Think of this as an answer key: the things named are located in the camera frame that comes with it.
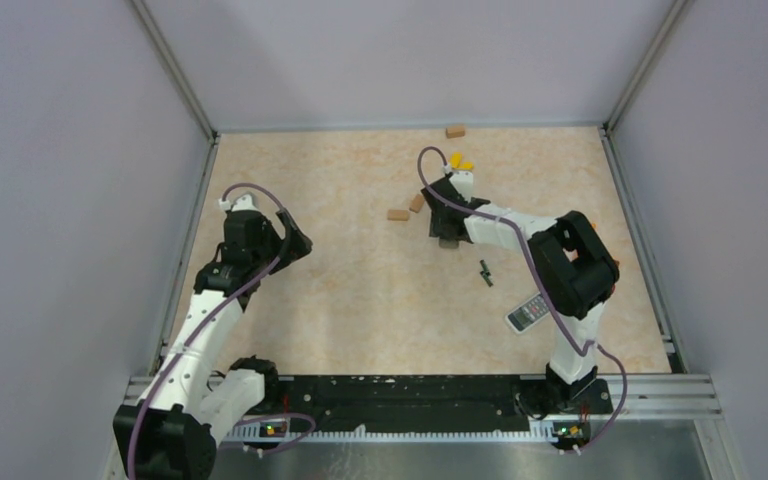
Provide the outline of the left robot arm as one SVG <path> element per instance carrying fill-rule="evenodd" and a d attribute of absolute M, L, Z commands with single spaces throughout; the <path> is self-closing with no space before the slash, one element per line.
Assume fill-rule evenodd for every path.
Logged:
<path fill-rule="evenodd" d="M 232 208 L 224 239 L 197 274 L 189 310 L 159 371 L 138 400 L 113 418 L 114 435 L 129 479 L 206 479 L 219 445 L 249 410 L 268 413 L 280 386 L 249 367 L 209 384 L 213 367 L 251 295 L 268 275 L 312 251 L 312 242 L 285 208 L 272 222 L 255 207 Z"/>

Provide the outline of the grey battery cover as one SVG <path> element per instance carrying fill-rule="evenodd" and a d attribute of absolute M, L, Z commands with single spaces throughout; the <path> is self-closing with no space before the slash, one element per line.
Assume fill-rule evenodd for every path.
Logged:
<path fill-rule="evenodd" d="M 448 249 L 448 250 L 456 250 L 460 246 L 460 242 L 458 240 L 449 240 L 449 239 L 438 239 L 438 246 L 442 249 Z"/>

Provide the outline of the white remote control with buttons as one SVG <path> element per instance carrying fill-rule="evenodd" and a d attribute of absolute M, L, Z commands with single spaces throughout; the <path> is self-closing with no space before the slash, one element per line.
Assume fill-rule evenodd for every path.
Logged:
<path fill-rule="evenodd" d="M 516 334 L 523 334 L 549 315 L 549 308 L 543 295 L 537 293 L 508 312 L 505 315 L 505 321 Z"/>

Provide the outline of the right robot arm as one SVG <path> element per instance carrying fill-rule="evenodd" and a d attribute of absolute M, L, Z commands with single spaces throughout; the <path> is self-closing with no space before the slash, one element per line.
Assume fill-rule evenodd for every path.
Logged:
<path fill-rule="evenodd" d="M 421 193 L 431 210 L 430 236 L 521 253 L 558 328 L 546 368 L 546 397 L 572 412 L 595 381 L 598 330 L 620 278 L 619 267 L 590 220 L 571 210 L 540 217 L 473 196 L 469 173 L 448 173 Z"/>

